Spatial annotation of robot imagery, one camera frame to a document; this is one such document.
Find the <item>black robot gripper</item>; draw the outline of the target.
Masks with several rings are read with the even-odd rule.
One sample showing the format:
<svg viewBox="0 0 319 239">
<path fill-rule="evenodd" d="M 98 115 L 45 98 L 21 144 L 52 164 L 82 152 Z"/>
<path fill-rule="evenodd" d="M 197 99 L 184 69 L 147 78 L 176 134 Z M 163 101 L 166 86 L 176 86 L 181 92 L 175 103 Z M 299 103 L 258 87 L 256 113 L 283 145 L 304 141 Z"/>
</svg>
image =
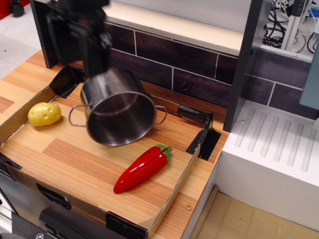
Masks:
<svg viewBox="0 0 319 239">
<path fill-rule="evenodd" d="M 111 39 L 102 8 L 76 11 L 52 7 L 46 19 L 55 52 L 63 65 L 81 60 L 87 77 L 109 69 Z"/>
</svg>

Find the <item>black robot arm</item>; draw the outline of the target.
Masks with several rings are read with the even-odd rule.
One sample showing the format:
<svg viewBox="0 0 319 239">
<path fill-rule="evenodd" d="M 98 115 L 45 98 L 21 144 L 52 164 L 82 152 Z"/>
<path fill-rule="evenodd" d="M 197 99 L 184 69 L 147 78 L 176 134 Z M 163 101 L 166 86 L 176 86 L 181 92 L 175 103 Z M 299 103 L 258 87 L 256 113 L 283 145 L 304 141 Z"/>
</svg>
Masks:
<svg viewBox="0 0 319 239">
<path fill-rule="evenodd" d="M 112 40 L 105 25 L 107 0 L 32 0 L 47 68 L 82 61 L 87 77 L 108 70 Z"/>
</svg>

